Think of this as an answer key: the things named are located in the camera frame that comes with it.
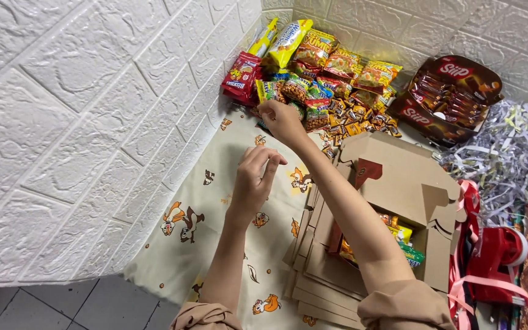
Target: red biskuat package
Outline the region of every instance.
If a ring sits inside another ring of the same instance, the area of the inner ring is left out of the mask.
[[[224,88],[224,95],[246,106],[256,106],[258,98],[254,97],[254,82],[261,75],[261,60],[258,56],[241,52],[221,83],[221,87]]]

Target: person's arm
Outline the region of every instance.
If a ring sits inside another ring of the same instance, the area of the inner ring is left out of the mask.
[[[266,162],[266,170],[260,178]],[[224,229],[205,276],[199,303],[219,303],[236,313],[246,230],[268,198],[279,164],[286,165],[286,160],[274,149],[258,146],[248,148],[244,153],[238,167],[232,202],[225,214]]]
[[[308,137],[294,108],[266,101],[258,109],[274,137],[291,148],[312,174],[341,231],[346,233],[368,293],[388,282],[414,279],[384,222]]]

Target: gray tile floor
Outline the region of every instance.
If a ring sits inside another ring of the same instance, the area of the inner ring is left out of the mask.
[[[164,330],[178,309],[119,277],[0,288],[0,330]]]

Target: beige sleeve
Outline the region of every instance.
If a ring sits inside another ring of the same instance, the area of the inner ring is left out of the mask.
[[[186,302],[169,330],[242,330],[238,318],[221,304]]]
[[[358,305],[368,329],[455,330],[445,301],[418,280],[396,281],[372,292]]]

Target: stack of cardboard boxes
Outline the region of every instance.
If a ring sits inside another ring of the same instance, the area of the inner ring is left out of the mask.
[[[458,211],[456,181],[431,159],[430,151],[379,131],[345,139],[334,165],[373,207],[397,215],[413,229],[413,248],[425,254],[415,276],[446,299],[455,224],[466,220],[465,212]],[[313,185],[299,235],[283,259],[291,266],[284,298],[297,300],[300,314],[363,329],[357,305],[368,292],[360,272],[327,251],[342,237]]]

